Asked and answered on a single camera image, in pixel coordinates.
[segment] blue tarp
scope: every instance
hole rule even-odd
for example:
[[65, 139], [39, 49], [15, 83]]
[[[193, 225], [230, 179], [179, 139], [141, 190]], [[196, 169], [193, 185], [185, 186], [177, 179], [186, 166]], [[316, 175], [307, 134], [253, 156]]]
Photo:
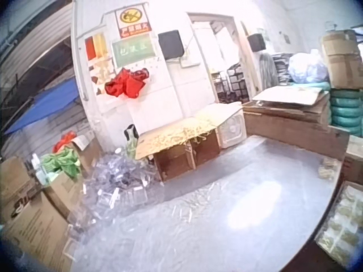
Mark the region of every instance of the blue tarp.
[[71, 78], [34, 97], [34, 105], [13, 123], [5, 134], [13, 133], [36, 121], [57, 113], [78, 98], [75, 78]]

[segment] corrugated metal wall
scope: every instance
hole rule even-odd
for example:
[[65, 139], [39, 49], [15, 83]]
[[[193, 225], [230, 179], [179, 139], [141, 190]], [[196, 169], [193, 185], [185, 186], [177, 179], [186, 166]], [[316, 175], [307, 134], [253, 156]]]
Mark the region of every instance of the corrugated metal wall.
[[60, 9], [33, 29], [11, 52], [1, 66], [1, 100], [6, 91], [20, 79], [29, 67], [48, 49], [70, 36], [72, 4]]
[[1, 149], [2, 156], [30, 159], [32, 153], [44, 155], [52, 152], [61, 136], [69, 131], [82, 135], [90, 130], [88, 120], [79, 104], [72, 104], [60, 113], [30, 124], [11, 135]]
[[37, 14], [56, 0], [14, 0], [0, 18], [1, 52], [5, 40], [11, 42], [12, 37], [22, 30]]

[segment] white bottle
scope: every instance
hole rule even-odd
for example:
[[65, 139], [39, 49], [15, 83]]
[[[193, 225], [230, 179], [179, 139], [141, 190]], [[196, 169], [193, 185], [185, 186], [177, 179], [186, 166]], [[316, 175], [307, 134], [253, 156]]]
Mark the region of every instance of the white bottle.
[[33, 158], [31, 159], [31, 162], [35, 170], [35, 176], [37, 177], [41, 185], [49, 185], [47, 175], [45, 174], [45, 171], [40, 163], [38, 156], [35, 153], [32, 156]]

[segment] red fabric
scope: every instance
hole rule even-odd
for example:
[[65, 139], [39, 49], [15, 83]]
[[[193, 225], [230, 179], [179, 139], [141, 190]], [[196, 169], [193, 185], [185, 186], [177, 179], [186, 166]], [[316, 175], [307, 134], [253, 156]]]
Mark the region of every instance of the red fabric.
[[77, 135], [73, 131], [70, 131], [63, 135], [61, 140], [57, 142], [56, 145], [53, 147], [53, 153], [57, 153], [62, 146], [70, 143], [75, 137], [77, 137]]
[[149, 71], [146, 68], [136, 72], [122, 68], [113, 80], [104, 85], [104, 89], [107, 94], [116, 97], [125, 94], [129, 98], [137, 98], [145, 86], [143, 80], [147, 78], [149, 78]]

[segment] green plastic bag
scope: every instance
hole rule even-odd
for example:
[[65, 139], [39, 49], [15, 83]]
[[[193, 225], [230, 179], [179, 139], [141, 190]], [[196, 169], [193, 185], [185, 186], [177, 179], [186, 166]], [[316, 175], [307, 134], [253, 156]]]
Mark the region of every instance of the green plastic bag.
[[332, 90], [330, 92], [331, 97], [351, 99], [362, 98], [362, 94], [363, 93], [360, 92], [360, 90]]
[[340, 108], [330, 107], [331, 114], [342, 117], [360, 117], [363, 116], [363, 108]]
[[350, 99], [350, 98], [335, 98], [332, 97], [330, 99], [330, 103], [332, 106], [341, 107], [341, 108], [358, 108], [362, 106], [362, 100]]
[[360, 126], [362, 124], [362, 117], [347, 118], [341, 116], [332, 116], [332, 122], [345, 128], [351, 128], [354, 126]]
[[65, 147], [56, 154], [41, 157], [41, 164], [47, 172], [64, 171], [69, 177], [75, 178], [81, 172], [81, 163], [73, 149]]
[[332, 123], [332, 126], [336, 126], [339, 129], [345, 129], [347, 131], [349, 131], [350, 134], [352, 135], [356, 135], [356, 134], [361, 134], [362, 133], [362, 126], [354, 126], [354, 127], [343, 127], [343, 126], [339, 126], [338, 124], [335, 124], [334, 122]]

